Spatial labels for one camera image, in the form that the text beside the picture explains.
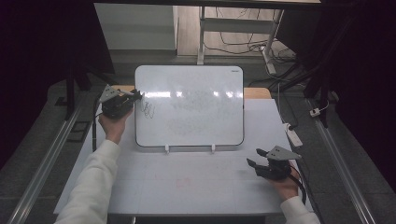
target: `person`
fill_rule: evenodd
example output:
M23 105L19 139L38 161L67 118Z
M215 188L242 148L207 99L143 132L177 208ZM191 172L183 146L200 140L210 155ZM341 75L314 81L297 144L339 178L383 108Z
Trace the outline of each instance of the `person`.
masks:
M111 189L118 169L119 142L125 130L125 121L132 112L133 110L121 119L99 116L106 140L86 160L85 167L70 193L69 201L55 223L106 224ZM296 171L293 170L292 174L298 178ZM298 187L291 179L268 181L284 200L280 207L288 224L320 223L316 214L305 208L298 196Z

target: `white sleeve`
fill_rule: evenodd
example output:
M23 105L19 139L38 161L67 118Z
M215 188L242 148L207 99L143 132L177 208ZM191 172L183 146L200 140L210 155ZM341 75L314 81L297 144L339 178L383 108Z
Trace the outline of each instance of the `white sleeve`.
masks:
M286 224L319 224L320 221L315 213L310 213L300 197L287 199L280 205L286 218Z
M56 223L107 223L107 208L119 155L120 147L105 140L88 157Z

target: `gray carpet floor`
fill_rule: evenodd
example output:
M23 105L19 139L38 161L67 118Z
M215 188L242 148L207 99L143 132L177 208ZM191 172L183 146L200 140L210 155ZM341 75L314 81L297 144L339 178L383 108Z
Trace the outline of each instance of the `gray carpet floor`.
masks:
M142 64L195 64L194 57L176 57L173 55L136 55L131 52L113 52L116 76L121 84L134 84L134 70ZM244 71L244 85L256 79L268 78L262 66L262 58L219 58L206 57L205 64L232 64L240 66ZM278 73L288 69L289 63L276 64ZM77 98L86 94L86 100L77 118L75 132L68 135L53 169L40 191L26 223L53 223L56 216L53 209L63 191L64 184L74 166L79 150L85 139L85 133L78 130L91 125L92 104L94 98L101 92L105 83L95 76L89 75L93 84L90 91L76 90ZM273 80L255 84L256 87L268 87ZM279 95L273 92L281 110L282 118L289 123L298 120L295 129L304 145L294 148L303 156L299 162L305 181L309 186L311 203L323 223L361 223L355 206L348 195L344 183L338 174L329 151L321 138L315 119L309 116L312 109L303 97L302 86L296 86ZM47 152L57 131L64 122L65 107L55 105L59 97L65 97L65 82L53 85L49 89L48 101L30 132L25 136L20 146L0 171L0 223L6 223L20 197L29 184L36 168ZM328 108L329 130L337 146L341 148L347 166L369 204L377 223L395 223L396 196L386 180L378 172L361 145L356 141L347 127L341 122L334 111L335 102ZM152 220L138 219L137 223L150 223ZM175 223L174 220L157 219L162 223ZM232 223L262 223L260 219L235 219ZM269 224L285 223L282 215L272 215L266 218Z

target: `white power strip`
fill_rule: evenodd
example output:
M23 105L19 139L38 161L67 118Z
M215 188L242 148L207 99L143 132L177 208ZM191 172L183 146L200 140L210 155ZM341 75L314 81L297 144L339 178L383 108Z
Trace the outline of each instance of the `white power strip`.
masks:
M303 142L298 137L297 133L294 130L289 130L289 123L284 123L283 126L285 127L285 132L288 135L289 140L293 144L294 147L300 147L303 145Z

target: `table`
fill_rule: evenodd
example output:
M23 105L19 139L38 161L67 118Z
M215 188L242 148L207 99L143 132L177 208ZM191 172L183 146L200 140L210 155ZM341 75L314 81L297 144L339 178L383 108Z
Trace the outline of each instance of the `table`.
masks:
M290 149L290 144L269 91L246 88L245 97L244 143L219 147L214 154L210 147L194 152L181 147L178 151L183 152L171 150L169 154L160 147L139 147L133 137L125 137L134 136L133 119L128 119L108 213L135 217L281 213L275 189L256 176L246 158L266 165L267 160L257 155L256 147L270 150L279 145ZM102 130L97 137L98 142L104 139ZM55 213L66 204L83 162L92 153L91 143L87 137ZM309 201L307 207L312 210Z

